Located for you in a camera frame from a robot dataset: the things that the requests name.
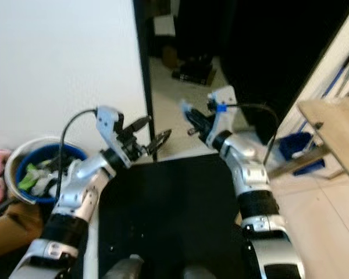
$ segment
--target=green cloth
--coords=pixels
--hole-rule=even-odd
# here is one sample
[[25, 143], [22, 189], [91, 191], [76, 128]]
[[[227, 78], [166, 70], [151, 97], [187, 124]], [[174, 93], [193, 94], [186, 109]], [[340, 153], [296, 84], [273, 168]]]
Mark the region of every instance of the green cloth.
[[28, 191], [33, 186], [35, 186], [38, 177], [34, 177], [33, 172], [30, 172], [30, 170], [37, 170], [37, 168], [33, 164], [28, 164], [26, 167], [27, 174], [26, 176], [21, 180], [21, 182], [18, 183], [18, 189]]

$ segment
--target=silver robot arm segment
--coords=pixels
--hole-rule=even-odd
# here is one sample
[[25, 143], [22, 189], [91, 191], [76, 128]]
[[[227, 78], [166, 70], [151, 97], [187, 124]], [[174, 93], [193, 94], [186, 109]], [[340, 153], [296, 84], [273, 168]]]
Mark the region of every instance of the silver robot arm segment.
[[216, 149], [229, 167], [247, 239], [244, 257], [253, 278], [305, 278], [304, 266], [295, 251], [286, 219], [279, 214], [264, 165], [256, 151], [232, 133], [237, 108], [234, 89], [221, 88], [209, 96], [208, 107], [215, 115], [205, 117], [183, 102], [183, 114], [194, 126], [191, 133], [209, 148]]
[[142, 129], [150, 117], [142, 117], [124, 129], [124, 116], [114, 108], [98, 107], [96, 117], [97, 129], [109, 148], [81, 162], [68, 174], [72, 179], [60, 193], [40, 238], [31, 243], [10, 278], [67, 275], [78, 257], [78, 247], [103, 189], [119, 169], [128, 169], [142, 155], [156, 152], [171, 133], [166, 130], [148, 146], [141, 146], [134, 133]]

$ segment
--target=black cable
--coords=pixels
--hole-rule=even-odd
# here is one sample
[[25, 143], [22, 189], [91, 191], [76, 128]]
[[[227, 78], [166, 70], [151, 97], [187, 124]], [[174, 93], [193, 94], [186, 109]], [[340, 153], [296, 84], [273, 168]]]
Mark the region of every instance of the black cable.
[[271, 107], [269, 107], [267, 105], [263, 105], [261, 103], [236, 103], [236, 104], [226, 105], [226, 106], [237, 107], [237, 108], [247, 108], [247, 109], [261, 109], [261, 110], [264, 110], [264, 111], [270, 113], [270, 115], [272, 115], [274, 117], [276, 129], [275, 129], [275, 132], [273, 134], [273, 138], [271, 139], [271, 141], [269, 143], [268, 150], [266, 151], [265, 157], [263, 159], [263, 164], [266, 165], [266, 162], [268, 161], [269, 155], [272, 151], [273, 144], [275, 142], [275, 138], [277, 136], [278, 128], [279, 128], [279, 118], [278, 118], [277, 114], [275, 113], [275, 111]]
[[56, 188], [56, 201], [58, 201], [59, 199], [59, 195], [60, 195], [60, 185], [62, 182], [62, 172], [63, 172], [63, 168], [62, 168], [62, 160], [63, 160], [63, 146], [65, 144], [65, 135], [67, 132], [67, 129], [70, 127], [70, 125], [75, 121], [75, 119], [77, 119], [79, 116], [88, 113], [88, 112], [93, 112], [95, 115], [97, 114], [97, 110], [96, 109], [86, 109], [83, 110], [81, 112], [79, 112], [78, 114], [74, 115], [69, 122], [67, 123], [67, 125], [63, 128], [62, 131], [62, 135], [60, 137], [60, 143], [59, 143], [59, 150], [58, 150], [58, 178], [57, 178], [57, 188]]

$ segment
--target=blue tape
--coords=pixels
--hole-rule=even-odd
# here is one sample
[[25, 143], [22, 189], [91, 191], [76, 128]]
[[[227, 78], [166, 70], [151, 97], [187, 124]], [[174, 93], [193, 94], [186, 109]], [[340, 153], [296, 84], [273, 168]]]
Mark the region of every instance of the blue tape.
[[227, 111], [227, 105], [217, 105], [216, 112], [226, 112]]

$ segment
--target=black table surface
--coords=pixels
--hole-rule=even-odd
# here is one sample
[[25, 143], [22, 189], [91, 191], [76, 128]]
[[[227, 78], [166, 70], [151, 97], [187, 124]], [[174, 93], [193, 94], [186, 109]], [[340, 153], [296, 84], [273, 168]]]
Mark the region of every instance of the black table surface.
[[191, 264], [217, 278], [244, 278], [237, 212], [232, 176], [218, 155], [133, 166], [101, 196], [99, 275], [136, 253], [147, 278], [179, 278]]

